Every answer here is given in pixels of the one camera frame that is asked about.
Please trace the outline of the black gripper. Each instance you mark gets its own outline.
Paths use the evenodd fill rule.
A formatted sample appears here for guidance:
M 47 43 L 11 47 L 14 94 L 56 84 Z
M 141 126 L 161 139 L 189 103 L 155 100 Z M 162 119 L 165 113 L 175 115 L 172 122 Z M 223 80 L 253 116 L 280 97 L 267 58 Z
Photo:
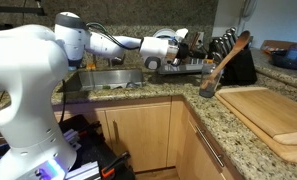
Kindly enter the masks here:
M 178 44 L 178 53 L 176 55 L 179 59 L 185 59 L 187 57 L 191 58 L 204 58 L 205 54 L 200 51 L 190 50 L 189 46 L 186 43 L 179 43 Z

